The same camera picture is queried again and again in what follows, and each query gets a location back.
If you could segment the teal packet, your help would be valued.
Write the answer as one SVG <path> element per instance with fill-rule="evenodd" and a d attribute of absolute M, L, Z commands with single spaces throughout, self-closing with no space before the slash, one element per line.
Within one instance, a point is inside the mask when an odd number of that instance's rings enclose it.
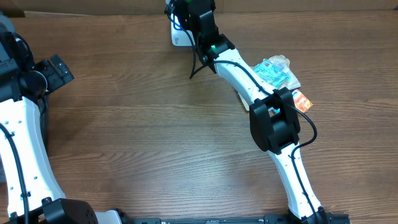
<path fill-rule="evenodd" d="M 253 70 L 261 77 L 266 83 L 280 88 L 284 83 L 290 81 L 290 76 L 285 73 L 283 69 L 274 65 L 270 60 L 264 59 L 261 63 L 257 64 Z"/>

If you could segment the beige paper pouch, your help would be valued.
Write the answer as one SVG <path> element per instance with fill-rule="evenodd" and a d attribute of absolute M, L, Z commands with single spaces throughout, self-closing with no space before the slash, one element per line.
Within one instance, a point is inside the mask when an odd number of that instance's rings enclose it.
<path fill-rule="evenodd" d="M 303 107 L 307 100 L 298 90 L 301 84 L 291 71 L 288 58 L 283 55 L 275 55 L 265 58 L 261 63 L 251 68 L 266 83 L 277 89 L 288 88 L 292 92 L 295 106 L 303 113 L 307 110 Z"/>

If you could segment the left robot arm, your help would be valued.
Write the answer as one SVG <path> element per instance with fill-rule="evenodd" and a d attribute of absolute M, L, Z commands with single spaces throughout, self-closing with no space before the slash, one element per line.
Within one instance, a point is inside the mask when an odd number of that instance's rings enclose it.
<path fill-rule="evenodd" d="M 49 163 L 41 118 L 46 97 L 74 79 L 58 55 L 34 61 L 17 33 L 1 32 L 1 159 L 10 223 L 127 223 L 120 210 L 96 212 L 67 199 Z"/>

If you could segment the teal tissue pack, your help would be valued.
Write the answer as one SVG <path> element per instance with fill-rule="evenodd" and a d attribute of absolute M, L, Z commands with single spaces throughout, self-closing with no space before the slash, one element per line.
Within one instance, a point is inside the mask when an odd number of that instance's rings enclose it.
<path fill-rule="evenodd" d="M 268 112 L 271 116 L 277 115 L 278 113 L 280 113 L 280 109 L 275 109 L 275 108 L 269 108 Z"/>

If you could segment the orange tissue pack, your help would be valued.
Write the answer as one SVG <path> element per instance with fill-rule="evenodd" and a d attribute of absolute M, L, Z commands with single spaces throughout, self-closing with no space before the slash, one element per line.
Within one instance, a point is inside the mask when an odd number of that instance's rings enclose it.
<path fill-rule="evenodd" d="M 292 92 L 295 107 L 303 113 L 306 113 L 313 103 L 298 89 Z"/>

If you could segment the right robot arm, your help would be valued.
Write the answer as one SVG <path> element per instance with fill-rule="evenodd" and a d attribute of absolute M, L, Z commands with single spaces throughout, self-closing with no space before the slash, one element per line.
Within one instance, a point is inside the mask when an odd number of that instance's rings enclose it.
<path fill-rule="evenodd" d="M 284 185 L 292 223 L 327 223 L 327 215 L 313 193 L 300 150 L 299 116 L 292 92 L 266 83 L 243 60 L 235 45 L 219 32 L 214 1 L 169 0 L 165 14 L 187 34 L 194 60 L 229 82 L 249 104 L 251 136 L 268 152 Z"/>

